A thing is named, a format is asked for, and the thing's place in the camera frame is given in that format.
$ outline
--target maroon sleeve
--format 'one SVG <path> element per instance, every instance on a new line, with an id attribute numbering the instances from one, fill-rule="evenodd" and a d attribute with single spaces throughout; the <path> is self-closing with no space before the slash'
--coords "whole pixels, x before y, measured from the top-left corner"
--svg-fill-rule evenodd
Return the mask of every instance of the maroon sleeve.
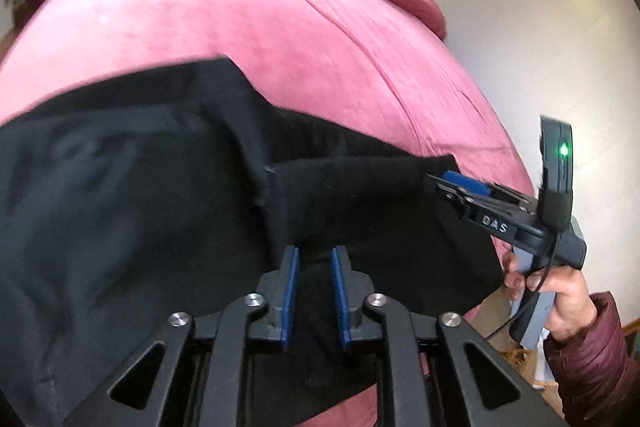
<path id="1" fill-rule="evenodd" d="M 558 382 L 569 425 L 626 425 L 623 416 L 630 407 L 638 407 L 640 400 L 640 367 L 626 355 L 611 293 L 592 295 L 591 300 L 598 309 L 593 326 L 567 344 L 549 337 L 545 341 L 546 359 Z"/>

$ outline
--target fingernail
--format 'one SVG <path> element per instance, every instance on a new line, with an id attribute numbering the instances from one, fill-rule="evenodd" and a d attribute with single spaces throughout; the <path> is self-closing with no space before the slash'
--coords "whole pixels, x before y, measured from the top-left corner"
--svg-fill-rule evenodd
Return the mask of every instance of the fingernail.
<path id="1" fill-rule="evenodd" d="M 527 279 L 527 286 L 529 287 L 529 289 L 535 290 L 538 287 L 538 284 L 540 284 L 540 279 L 542 279 L 540 275 L 532 275 L 531 277 L 529 277 Z"/>

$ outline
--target black garment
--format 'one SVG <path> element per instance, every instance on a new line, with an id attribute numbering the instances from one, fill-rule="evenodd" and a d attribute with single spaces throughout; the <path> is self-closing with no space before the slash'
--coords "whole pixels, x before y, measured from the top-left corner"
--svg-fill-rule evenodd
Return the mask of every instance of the black garment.
<path id="1" fill-rule="evenodd" d="M 290 351 L 258 360 L 258 425 L 374 381 L 338 346 L 328 255 L 412 311 L 466 312 L 502 281 L 489 238 L 420 190 L 417 158 L 271 106 L 228 59 L 128 74 L 0 129 L 0 387 L 57 425 L 172 312 L 204 315 L 301 249 Z"/>

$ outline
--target pink quilt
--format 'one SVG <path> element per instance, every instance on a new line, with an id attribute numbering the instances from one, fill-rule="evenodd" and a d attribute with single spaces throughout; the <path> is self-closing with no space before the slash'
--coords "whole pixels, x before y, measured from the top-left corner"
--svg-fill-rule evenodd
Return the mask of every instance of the pink quilt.
<path id="1" fill-rule="evenodd" d="M 0 122 L 64 90 L 221 54 L 274 105 L 532 193 L 476 84 L 388 0 L 48 0 L 0 66 Z M 370 427 L 375 402 L 369 389 L 306 425 Z"/>

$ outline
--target black cable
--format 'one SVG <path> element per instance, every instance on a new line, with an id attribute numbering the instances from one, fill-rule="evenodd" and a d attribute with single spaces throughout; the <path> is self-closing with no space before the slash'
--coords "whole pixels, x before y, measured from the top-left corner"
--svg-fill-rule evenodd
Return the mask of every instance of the black cable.
<path id="1" fill-rule="evenodd" d="M 553 266 L 554 260 L 556 259 L 556 245 L 558 244 L 558 237 L 556 237 L 555 241 L 554 241 L 554 249 L 551 252 L 551 256 L 549 257 L 549 261 L 548 263 L 546 263 L 546 267 L 545 267 L 545 272 L 542 274 L 542 279 L 540 279 L 540 282 L 538 283 L 538 286 L 536 286 L 536 289 L 533 290 L 533 293 L 539 293 L 540 292 L 540 288 L 542 288 L 542 285 L 545 283 L 546 281 L 546 277 L 549 275 L 549 272 L 551 271 L 551 267 Z M 509 326 L 512 322 L 518 320 L 520 317 L 522 317 L 524 315 L 524 313 L 531 307 L 531 305 L 533 304 L 533 302 L 536 302 L 536 300 L 533 298 L 533 296 L 531 296 L 531 298 L 529 299 L 529 301 L 526 302 L 526 304 L 524 306 L 522 306 L 517 312 L 516 314 L 513 315 L 513 317 L 510 317 L 503 325 L 501 325 L 497 330 L 495 330 L 493 333 L 488 334 L 484 339 L 486 341 L 490 341 L 492 338 L 495 337 L 495 335 L 497 335 L 498 333 L 500 333 L 504 328 L 506 328 L 507 326 Z"/>

